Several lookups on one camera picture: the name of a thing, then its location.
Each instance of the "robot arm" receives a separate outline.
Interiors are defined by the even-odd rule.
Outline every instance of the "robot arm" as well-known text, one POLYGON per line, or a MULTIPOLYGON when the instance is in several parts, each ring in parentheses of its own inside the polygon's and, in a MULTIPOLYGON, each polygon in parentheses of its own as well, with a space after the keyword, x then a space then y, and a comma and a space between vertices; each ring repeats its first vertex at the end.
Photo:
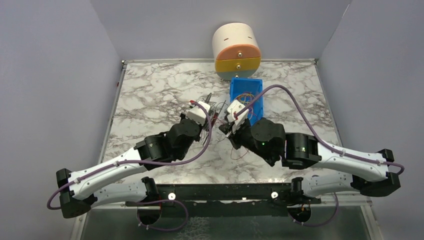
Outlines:
POLYGON ((281 165, 289 169, 311 167, 337 171, 336 174, 326 176, 293 179, 293 192, 297 192, 295 195, 301 193, 306 198, 314 198, 325 193, 356 191, 365 196, 385 197, 400 188, 398 174, 389 172, 386 164, 394 161, 391 150, 367 153, 334 146, 320 142, 312 135, 286 133, 282 124, 266 118, 251 126, 247 111, 237 116, 244 107, 234 100, 226 110, 225 119, 228 123, 219 126, 235 149, 243 146, 270 166, 281 161, 281 165))
MULTIPOLYGON (((210 106, 197 103, 208 113, 210 106)), ((169 131, 150 135, 133 148, 99 165, 81 170, 61 169, 56 172, 58 187, 70 184, 60 192, 60 209, 64 218, 88 212, 91 207, 116 202, 140 202, 148 197, 149 183, 114 184, 130 175, 150 171, 176 160, 182 160, 194 141, 200 140, 207 126, 207 116, 199 106, 192 107, 169 131)))

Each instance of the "gray wall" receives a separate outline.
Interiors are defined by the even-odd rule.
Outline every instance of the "gray wall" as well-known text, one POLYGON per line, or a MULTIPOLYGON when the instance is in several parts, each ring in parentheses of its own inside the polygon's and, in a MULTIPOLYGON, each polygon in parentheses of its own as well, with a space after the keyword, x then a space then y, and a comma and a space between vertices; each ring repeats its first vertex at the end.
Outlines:
POLYGON ((221 25, 250 25, 265 59, 319 58, 351 0, 91 0, 125 60, 213 58, 221 25))
POLYGON ((1 1, 1 239, 69 239, 46 202, 57 170, 99 157, 120 68, 88 0, 1 1))
POLYGON ((318 62, 343 144, 392 149, 406 167, 402 187, 373 200, 386 240, 424 234, 423 12, 422 0, 353 0, 318 62))

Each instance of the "blue plastic basket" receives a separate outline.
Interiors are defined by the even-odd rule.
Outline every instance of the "blue plastic basket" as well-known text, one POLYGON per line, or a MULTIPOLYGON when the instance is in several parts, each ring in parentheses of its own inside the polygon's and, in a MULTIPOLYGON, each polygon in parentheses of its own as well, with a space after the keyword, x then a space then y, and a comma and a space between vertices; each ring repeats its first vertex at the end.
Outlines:
MULTIPOLYGON (((229 98, 231 102, 243 93, 250 93, 256 97, 260 92, 262 92, 262 79, 233 77, 229 86, 229 98)), ((247 118, 250 119, 251 126, 264 115, 264 100, 262 97, 253 104, 253 113, 254 115, 251 113, 247 115, 247 118)))

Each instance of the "table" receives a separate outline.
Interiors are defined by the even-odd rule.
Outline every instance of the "table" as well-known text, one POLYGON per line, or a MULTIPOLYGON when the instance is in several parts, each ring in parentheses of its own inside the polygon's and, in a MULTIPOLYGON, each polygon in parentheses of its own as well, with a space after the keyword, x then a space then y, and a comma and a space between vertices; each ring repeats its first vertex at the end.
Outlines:
MULTIPOLYGON (((313 62, 262 62, 252 78, 262 79, 263 88, 286 86, 295 96, 314 129, 327 142, 337 145, 336 130, 313 62)), ((103 161, 135 146, 144 137, 165 132, 189 109, 190 100, 229 102, 230 82, 215 73, 213 62, 129 63, 113 115, 103 161)), ((264 95, 263 116, 284 125, 285 131, 312 134, 289 96, 280 89, 264 95)), ((297 176, 326 175, 329 169, 290 170, 280 162, 269 166, 254 153, 232 150, 230 142, 214 126, 206 152, 196 161, 180 166, 164 166, 119 181, 136 182, 154 178, 157 184, 281 183, 297 176)), ((196 155, 202 145, 195 142, 185 159, 196 155)))

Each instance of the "white cylindrical container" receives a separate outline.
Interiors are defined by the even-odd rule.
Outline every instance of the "white cylindrical container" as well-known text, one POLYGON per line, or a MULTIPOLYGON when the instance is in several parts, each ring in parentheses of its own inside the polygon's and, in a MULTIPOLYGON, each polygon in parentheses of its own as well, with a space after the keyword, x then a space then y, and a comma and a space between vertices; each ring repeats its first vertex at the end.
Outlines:
POLYGON ((215 70, 223 79, 247 78, 261 63, 261 51, 252 28, 235 22, 218 28, 212 37, 215 70))

